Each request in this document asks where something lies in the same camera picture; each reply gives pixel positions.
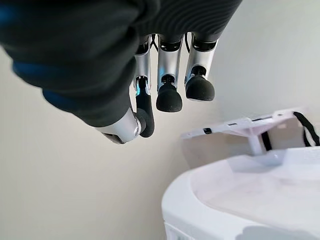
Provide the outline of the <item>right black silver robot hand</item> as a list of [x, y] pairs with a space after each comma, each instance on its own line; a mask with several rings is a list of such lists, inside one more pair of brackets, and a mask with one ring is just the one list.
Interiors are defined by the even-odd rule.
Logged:
[[219, 38], [238, 0], [3, 0], [0, 45], [12, 70], [109, 140], [154, 132], [151, 48], [158, 53], [159, 111], [182, 109], [181, 48], [189, 52], [186, 97], [211, 101], [208, 79]]

